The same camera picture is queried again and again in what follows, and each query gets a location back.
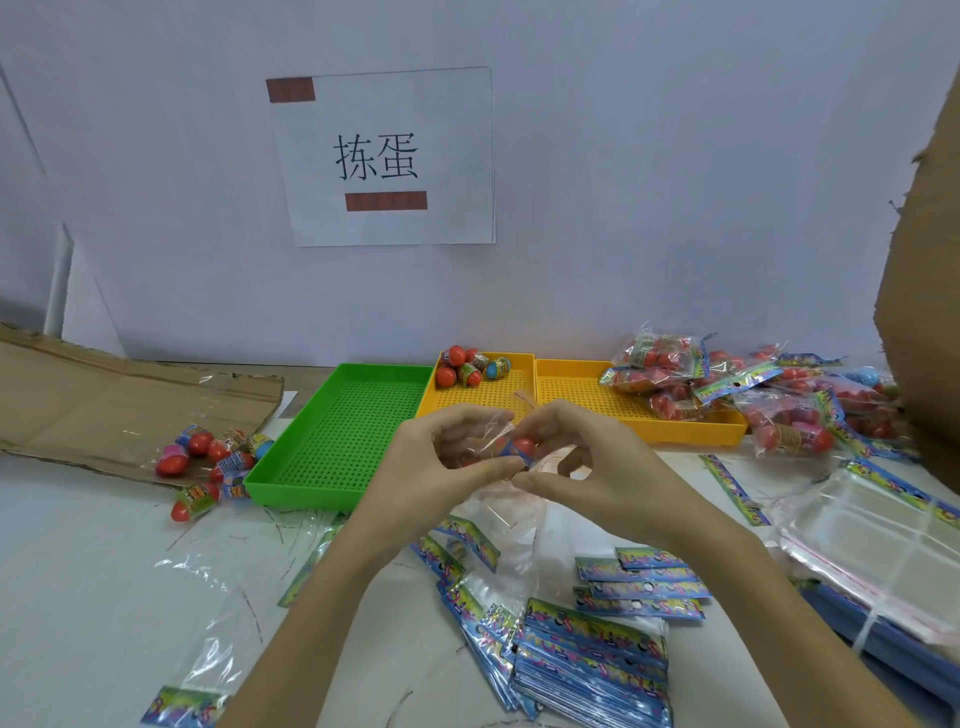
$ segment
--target person's left hand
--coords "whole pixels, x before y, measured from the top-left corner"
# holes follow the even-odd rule
[[[367,553],[380,569],[474,491],[522,471],[518,457],[494,457],[458,469],[441,462],[456,460],[467,439],[513,416],[510,410],[454,404],[402,423],[337,541],[372,549]]]

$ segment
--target yellow tray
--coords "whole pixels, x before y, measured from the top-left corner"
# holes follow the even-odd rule
[[[423,397],[420,400],[417,417],[460,401],[512,409],[516,413],[515,420],[522,419],[524,415],[530,412],[533,407],[527,404],[525,398],[519,397],[514,392],[519,392],[521,395],[525,394],[531,400],[537,396],[537,374],[534,356],[531,353],[515,352],[483,352],[483,354],[488,356],[491,361],[498,356],[506,356],[510,359],[510,373],[502,379],[487,379],[484,377],[479,387],[465,387],[457,382],[452,387],[438,389],[436,376],[437,367],[440,366],[440,360],[438,359],[437,365],[433,368],[430,382],[426,385],[426,390],[424,390]]]
[[[537,404],[570,400],[615,417],[648,443],[735,446],[747,431],[747,421],[736,410],[711,413],[703,422],[661,420],[638,395],[600,386],[597,379],[609,366],[609,361],[537,359]]]

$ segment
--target green plastic tray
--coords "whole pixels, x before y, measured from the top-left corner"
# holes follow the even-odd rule
[[[341,364],[247,476],[251,498],[352,511],[432,374],[431,367]]]

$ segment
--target cardboard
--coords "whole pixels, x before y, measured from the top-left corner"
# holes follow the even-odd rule
[[[185,487],[212,463],[176,479],[153,461],[188,425],[253,434],[283,395],[283,379],[124,359],[0,322],[0,450],[130,480]]]
[[[960,75],[914,160],[874,321],[924,464],[960,493]]]

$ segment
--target person's right hand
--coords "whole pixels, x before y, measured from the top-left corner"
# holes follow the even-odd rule
[[[674,550],[713,510],[629,427],[567,400],[534,410],[511,434],[538,443],[537,457],[576,446],[558,466],[559,474],[518,473],[513,483],[571,508],[614,536]],[[583,465],[590,475],[570,479]]]

